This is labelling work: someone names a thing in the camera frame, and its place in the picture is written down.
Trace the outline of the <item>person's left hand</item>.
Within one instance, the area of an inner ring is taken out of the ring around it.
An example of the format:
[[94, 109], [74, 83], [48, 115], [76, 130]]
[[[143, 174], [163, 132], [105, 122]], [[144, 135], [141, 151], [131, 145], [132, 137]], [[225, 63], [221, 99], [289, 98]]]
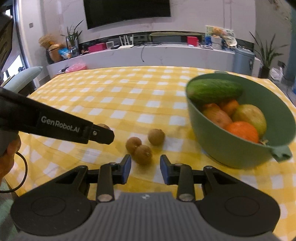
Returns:
[[19, 151], [21, 147], [20, 136], [17, 135], [16, 139], [13, 140], [7, 147], [6, 153], [1, 156], [1, 180], [6, 174], [10, 172], [14, 165], [15, 154]]

